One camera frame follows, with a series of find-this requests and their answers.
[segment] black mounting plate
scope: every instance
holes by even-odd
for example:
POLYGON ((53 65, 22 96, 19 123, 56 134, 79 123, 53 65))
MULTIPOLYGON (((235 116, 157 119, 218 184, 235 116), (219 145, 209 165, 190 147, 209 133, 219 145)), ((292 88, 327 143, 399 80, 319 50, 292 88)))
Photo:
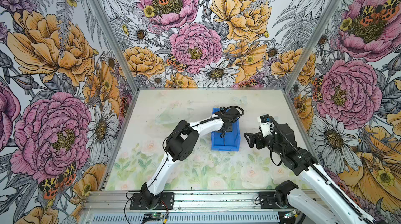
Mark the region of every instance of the black mounting plate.
MULTIPOLYGON (((164 201, 164 203, 166 203, 168 210, 173 209, 174 193, 161 193, 160 201, 164 201)), ((149 210, 141 197, 141 193, 135 193, 132 195, 129 210, 149 210)), ((152 210, 166 210, 166 207, 162 203, 159 203, 152 210)))
POLYGON ((274 194, 275 191, 259 192, 260 207, 262 209, 281 209, 281 207, 275 203, 274 194))

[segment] white slotted panel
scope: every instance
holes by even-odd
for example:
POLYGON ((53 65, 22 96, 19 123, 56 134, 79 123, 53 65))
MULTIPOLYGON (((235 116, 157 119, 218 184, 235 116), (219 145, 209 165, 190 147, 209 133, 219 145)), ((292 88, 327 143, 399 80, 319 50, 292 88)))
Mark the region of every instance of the white slotted panel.
MULTIPOLYGON (((131 224, 140 224, 143 213, 127 213, 131 224)), ((280 222, 276 211, 258 212, 201 212, 201 213, 170 213, 168 224, 188 223, 216 223, 216 224, 246 224, 246 223, 277 223, 280 222)), ((128 224, 124 214, 94 214, 92 224, 128 224)), ((149 224, 163 223, 160 221, 148 221, 149 224)))

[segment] blue tray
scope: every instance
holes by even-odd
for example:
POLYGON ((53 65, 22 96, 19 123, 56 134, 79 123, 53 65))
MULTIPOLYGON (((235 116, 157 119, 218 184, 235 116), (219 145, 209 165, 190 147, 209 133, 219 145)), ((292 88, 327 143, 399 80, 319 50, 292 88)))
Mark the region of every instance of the blue tray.
MULTIPOLYGON (((213 107, 215 113, 220 109, 213 107)), ((241 134, 239 132, 239 122, 233 124, 233 131, 225 133, 224 138, 220 137, 221 133, 212 132, 212 150, 218 151, 238 151, 239 143, 241 141, 241 134)))

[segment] floral wallpaper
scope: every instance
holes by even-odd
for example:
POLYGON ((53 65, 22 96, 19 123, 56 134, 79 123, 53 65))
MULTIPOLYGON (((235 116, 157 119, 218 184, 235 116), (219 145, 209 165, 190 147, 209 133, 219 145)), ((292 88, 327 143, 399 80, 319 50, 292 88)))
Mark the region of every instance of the floral wallpaper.
POLYGON ((0 7, 2 222, 76 224, 132 92, 85 0, 0 7))
POLYGON ((401 0, 343 0, 289 94, 326 172, 401 223, 401 0))
MULTIPOLYGON (((283 87, 329 2, 100 1, 132 75, 147 88, 283 87)), ((300 74, 304 85, 315 59, 300 74)))

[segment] blue plastic container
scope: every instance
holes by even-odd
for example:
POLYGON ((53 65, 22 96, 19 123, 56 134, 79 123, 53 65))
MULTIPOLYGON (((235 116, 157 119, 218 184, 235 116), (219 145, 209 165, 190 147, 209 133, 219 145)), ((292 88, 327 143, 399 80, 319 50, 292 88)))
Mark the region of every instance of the blue plastic container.
MULTIPOLYGON (((220 109, 213 107, 215 113, 220 109)), ((220 137, 221 133, 212 132, 212 150, 218 151, 238 151, 239 143, 241 141, 241 134, 239 132, 239 121, 233 124, 233 131, 225 133, 224 138, 220 137)))

